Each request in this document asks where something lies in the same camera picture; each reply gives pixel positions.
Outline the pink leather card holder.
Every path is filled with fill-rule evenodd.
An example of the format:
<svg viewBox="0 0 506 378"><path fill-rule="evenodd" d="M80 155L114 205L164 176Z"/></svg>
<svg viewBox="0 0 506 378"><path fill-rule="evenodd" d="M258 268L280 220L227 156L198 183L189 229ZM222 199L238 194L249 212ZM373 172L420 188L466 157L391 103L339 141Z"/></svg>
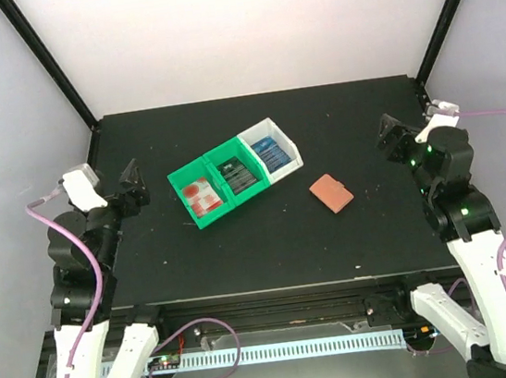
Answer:
<svg viewBox="0 0 506 378"><path fill-rule="evenodd" d="M333 213L339 213L354 199L353 194L329 174L321 176L309 190Z"/></svg>

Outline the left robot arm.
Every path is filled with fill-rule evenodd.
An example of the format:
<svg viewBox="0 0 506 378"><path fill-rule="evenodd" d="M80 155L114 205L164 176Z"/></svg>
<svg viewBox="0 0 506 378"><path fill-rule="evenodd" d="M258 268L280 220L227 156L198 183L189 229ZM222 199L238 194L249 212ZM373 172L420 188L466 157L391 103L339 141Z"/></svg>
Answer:
<svg viewBox="0 0 506 378"><path fill-rule="evenodd" d="M172 324L158 318L157 308L134 308L111 370L101 374L122 223L140 214L151 197L137 161L126 166L119 184L119 192L104 195L92 167L77 165L25 209L47 226L47 252L54 262L56 378L141 378L153 350L168 347L174 337Z"/></svg>

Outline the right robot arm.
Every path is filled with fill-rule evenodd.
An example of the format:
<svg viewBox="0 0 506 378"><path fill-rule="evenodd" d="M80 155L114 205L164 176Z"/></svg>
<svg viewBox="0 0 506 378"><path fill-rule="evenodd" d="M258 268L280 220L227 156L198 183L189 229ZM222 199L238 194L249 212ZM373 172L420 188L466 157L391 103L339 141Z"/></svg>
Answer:
<svg viewBox="0 0 506 378"><path fill-rule="evenodd" d="M393 308L402 319L421 316L435 326L463 357L469 378L506 378L506 236L492 203L470 182L475 154L457 126L458 106L428 107L419 129L384 114L377 145L387 160L409 168L426 220L461 268L479 314L432 281L405 288Z"/></svg>

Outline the green bin with red cards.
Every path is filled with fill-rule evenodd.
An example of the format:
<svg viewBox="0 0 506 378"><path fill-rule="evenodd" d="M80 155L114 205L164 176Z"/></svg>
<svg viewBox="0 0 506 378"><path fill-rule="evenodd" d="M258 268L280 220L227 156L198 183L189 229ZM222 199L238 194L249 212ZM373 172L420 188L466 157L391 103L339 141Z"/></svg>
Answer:
<svg viewBox="0 0 506 378"><path fill-rule="evenodd" d="M199 229L207 228L236 206L228 184L205 157L172 172L167 180Z"/></svg>

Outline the green bin with black cards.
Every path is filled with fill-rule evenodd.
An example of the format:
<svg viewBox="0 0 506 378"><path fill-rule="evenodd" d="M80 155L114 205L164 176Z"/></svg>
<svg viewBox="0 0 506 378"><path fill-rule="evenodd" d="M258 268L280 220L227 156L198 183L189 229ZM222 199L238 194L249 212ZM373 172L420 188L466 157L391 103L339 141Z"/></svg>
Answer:
<svg viewBox="0 0 506 378"><path fill-rule="evenodd" d="M264 168L251 149L237 136L204 155L215 169L219 183L228 187L228 197L235 206L244 204L270 186Z"/></svg>

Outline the black credit card stack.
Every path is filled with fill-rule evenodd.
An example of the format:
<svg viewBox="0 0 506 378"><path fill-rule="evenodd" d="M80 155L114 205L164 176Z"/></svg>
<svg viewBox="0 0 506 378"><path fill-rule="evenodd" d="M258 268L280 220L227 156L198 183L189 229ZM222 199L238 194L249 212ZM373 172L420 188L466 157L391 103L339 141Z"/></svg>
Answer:
<svg viewBox="0 0 506 378"><path fill-rule="evenodd" d="M235 196L248 189L259 188L260 181L257 176L238 157L229 157L229 159L217 165L216 170Z"/></svg>

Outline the white bin with blue cards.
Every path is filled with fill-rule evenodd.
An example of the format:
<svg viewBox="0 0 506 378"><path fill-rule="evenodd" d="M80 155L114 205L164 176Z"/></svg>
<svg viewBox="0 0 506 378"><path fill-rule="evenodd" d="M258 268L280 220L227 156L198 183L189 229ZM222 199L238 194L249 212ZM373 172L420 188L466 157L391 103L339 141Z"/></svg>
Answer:
<svg viewBox="0 0 506 378"><path fill-rule="evenodd" d="M296 144L270 118L239 133L238 139L264 169L271 185L303 166Z"/></svg>

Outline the blue credit card stack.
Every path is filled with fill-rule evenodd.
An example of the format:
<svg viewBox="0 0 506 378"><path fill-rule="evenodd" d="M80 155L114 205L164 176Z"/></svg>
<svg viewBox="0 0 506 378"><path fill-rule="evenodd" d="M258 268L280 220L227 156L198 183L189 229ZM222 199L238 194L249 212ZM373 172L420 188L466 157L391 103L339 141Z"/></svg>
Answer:
<svg viewBox="0 0 506 378"><path fill-rule="evenodd" d="M269 174L273 174L291 162L290 156L269 136L263 137L251 147L264 163Z"/></svg>

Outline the left circuit board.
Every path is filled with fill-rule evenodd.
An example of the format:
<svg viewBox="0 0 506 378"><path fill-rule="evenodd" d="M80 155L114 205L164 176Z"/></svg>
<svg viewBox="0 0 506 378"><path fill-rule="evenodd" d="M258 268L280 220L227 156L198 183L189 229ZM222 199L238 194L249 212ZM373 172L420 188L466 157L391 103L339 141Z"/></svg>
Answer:
<svg viewBox="0 0 506 378"><path fill-rule="evenodd" d="M147 363L147 371L150 374L173 371L179 367L180 360L180 354L167 354L165 356L152 357Z"/></svg>

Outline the circuit board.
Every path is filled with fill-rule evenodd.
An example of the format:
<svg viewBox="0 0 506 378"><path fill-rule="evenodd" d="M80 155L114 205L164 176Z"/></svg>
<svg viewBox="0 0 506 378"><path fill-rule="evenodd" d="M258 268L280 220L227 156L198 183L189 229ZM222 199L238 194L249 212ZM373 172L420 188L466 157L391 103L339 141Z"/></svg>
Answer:
<svg viewBox="0 0 506 378"><path fill-rule="evenodd" d="M404 334L405 340L409 343L426 341L427 339L436 338L441 334L435 326L428 324L404 329L402 333Z"/></svg>
<svg viewBox="0 0 506 378"><path fill-rule="evenodd" d="M152 357L147 363L147 371L150 374L173 371L179 367L180 360L180 354L167 354L165 356Z"/></svg>

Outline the right circuit board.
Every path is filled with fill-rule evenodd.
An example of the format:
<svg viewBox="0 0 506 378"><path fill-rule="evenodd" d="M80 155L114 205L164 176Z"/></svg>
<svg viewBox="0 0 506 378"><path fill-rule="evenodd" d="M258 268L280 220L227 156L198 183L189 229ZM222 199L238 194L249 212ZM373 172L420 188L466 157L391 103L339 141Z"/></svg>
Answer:
<svg viewBox="0 0 506 378"><path fill-rule="evenodd" d="M428 324L404 329L402 333L404 334L405 340L409 343L426 341L427 339L436 338L441 334L435 326Z"/></svg>

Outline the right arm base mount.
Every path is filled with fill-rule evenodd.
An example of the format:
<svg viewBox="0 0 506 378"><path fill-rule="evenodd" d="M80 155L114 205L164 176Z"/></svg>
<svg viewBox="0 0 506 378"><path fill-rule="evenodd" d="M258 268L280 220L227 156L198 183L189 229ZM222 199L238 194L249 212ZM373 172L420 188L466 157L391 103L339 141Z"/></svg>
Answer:
<svg viewBox="0 0 506 378"><path fill-rule="evenodd" d="M412 306L402 288L373 293L366 296L363 303L371 326L409 323L413 319Z"/></svg>

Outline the right black frame post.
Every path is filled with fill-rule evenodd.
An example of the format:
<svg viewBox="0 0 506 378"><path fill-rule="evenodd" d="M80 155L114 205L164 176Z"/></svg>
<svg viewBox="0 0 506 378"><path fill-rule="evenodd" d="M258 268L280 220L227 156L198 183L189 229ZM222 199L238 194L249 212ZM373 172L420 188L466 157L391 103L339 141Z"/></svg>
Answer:
<svg viewBox="0 0 506 378"><path fill-rule="evenodd" d="M423 55L422 62L415 77L416 82L420 86L424 87L430 78L432 69L437 62L438 55L441 52L442 45L447 38L450 25L454 20L461 2L462 0L444 0L438 19L436 20L437 23L430 35L431 37L425 49L425 54Z"/></svg>

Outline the black frame post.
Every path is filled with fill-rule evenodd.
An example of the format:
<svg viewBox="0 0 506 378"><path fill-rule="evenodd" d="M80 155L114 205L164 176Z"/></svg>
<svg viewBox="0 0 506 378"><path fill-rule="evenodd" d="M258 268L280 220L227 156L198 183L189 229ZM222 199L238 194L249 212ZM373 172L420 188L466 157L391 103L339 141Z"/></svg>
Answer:
<svg viewBox="0 0 506 378"><path fill-rule="evenodd" d="M437 23L430 35L431 37L425 49L425 54L423 55L422 62L415 77L416 82L420 86L424 87L430 78L432 69L437 62L438 55L441 52L442 45L447 38L450 25L454 20L461 2L462 0L444 0L438 19L436 20Z"/></svg>
<svg viewBox="0 0 506 378"><path fill-rule="evenodd" d="M83 101L72 82L65 74L63 68L58 65L48 47L35 31L29 20L22 13L15 0L0 0L0 10L6 19L15 29L21 40L30 48L33 55L41 63L57 88L67 98L72 108L80 116L82 122L88 129L94 131L98 128L98 121L90 110L90 107Z"/></svg>

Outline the left black frame post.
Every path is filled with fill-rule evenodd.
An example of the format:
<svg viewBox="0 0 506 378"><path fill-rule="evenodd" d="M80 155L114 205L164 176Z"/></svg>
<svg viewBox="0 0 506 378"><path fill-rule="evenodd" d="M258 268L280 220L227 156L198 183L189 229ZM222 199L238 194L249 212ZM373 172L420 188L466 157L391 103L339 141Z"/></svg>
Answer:
<svg viewBox="0 0 506 378"><path fill-rule="evenodd" d="M21 40L30 48L33 55L41 63L57 88L67 98L72 108L80 116L82 122L88 129L94 131L98 128L98 121L90 110L90 107L83 101L72 82L65 74L63 68L58 65L48 47L35 31L29 20L22 13L15 0L0 0L0 10L6 19L15 29Z"/></svg>

